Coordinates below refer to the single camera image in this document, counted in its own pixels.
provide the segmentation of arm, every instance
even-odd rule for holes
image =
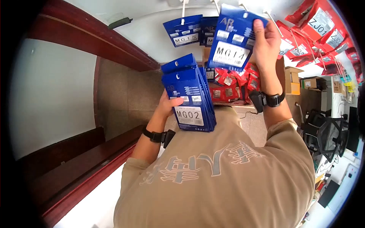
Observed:
[[[276,58],[281,43],[279,32],[272,21],[269,21],[264,29],[262,21],[258,19],[254,21],[254,32],[256,43],[253,51],[260,71],[261,90],[268,95],[281,95],[283,88],[275,71]],[[267,129],[278,122],[290,118],[292,118],[292,114],[286,99],[275,108],[264,106],[264,120]]]
[[[172,107],[181,105],[183,102],[184,99],[180,97],[170,100],[167,96],[166,90],[164,90],[160,102],[146,129],[149,132],[163,132],[167,118],[173,114]],[[160,146],[161,143],[151,142],[150,138],[142,134],[136,144],[136,147],[134,148],[131,157],[142,159],[147,161],[149,164],[152,164],[157,158],[158,152],[160,151]]]

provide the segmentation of black watch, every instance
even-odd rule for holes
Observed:
[[[149,132],[146,129],[147,126],[145,126],[142,130],[142,133],[149,137],[151,142],[154,143],[164,143],[164,148],[166,148],[166,146],[170,143],[171,139],[174,137],[175,132],[173,130],[168,130],[162,133],[157,133],[157,132]]]

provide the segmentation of man's right hand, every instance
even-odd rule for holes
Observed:
[[[256,57],[256,65],[259,71],[263,74],[275,72],[281,39],[274,22],[269,20],[266,28],[264,28],[262,21],[256,19],[253,22],[253,30],[256,36],[253,53]]]

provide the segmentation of stack of blue packages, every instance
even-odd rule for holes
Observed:
[[[162,83],[170,99],[184,98],[174,107],[180,129],[211,132],[217,122],[204,67],[198,67],[193,54],[161,66]]]
[[[242,72],[252,55],[255,44],[253,21],[260,19],[266,27],[268,21],[243,8],[222,4],[215,30],[208,67],[221,67]]]

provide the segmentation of beige t-shirt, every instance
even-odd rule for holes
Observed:
[[[273,125],[255,147],[230,107],[213,132],[178,131],[149,165],[129,158],[115,228],[292,228],[314,194],[314,165],[293,120]]]

